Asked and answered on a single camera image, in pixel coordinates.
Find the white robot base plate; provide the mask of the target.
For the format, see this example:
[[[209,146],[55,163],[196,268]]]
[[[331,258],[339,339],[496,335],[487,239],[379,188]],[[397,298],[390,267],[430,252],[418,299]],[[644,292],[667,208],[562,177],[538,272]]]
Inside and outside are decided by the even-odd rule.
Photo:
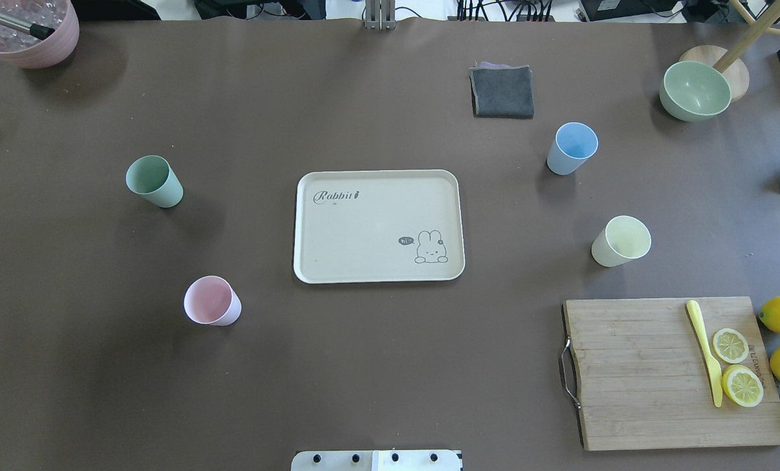
[[[449,449],[303,451],[291,470],[462,470],[462,452]]]

